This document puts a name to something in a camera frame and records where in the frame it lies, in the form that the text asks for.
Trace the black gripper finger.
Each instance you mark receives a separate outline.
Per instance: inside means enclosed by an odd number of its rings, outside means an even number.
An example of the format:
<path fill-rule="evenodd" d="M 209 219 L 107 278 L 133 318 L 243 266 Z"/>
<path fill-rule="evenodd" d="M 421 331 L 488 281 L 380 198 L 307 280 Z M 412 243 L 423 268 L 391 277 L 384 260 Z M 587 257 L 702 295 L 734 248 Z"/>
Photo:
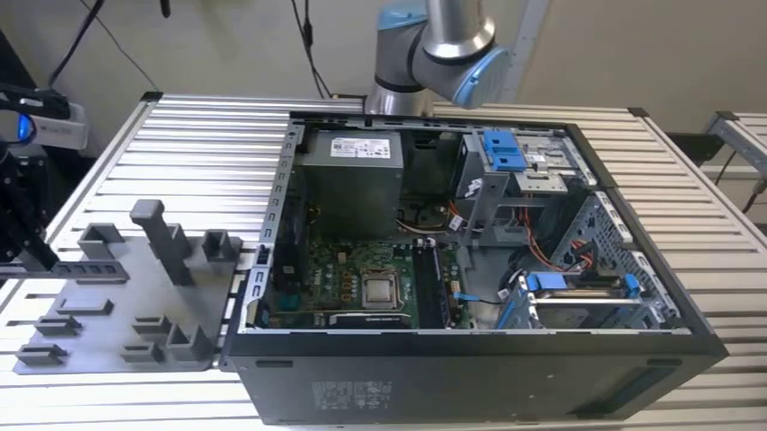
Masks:
<path fill-rule="evenodd" d="M 59 258 L 15 178 L 1 179 L 1 273 L 51 273 Z"/>

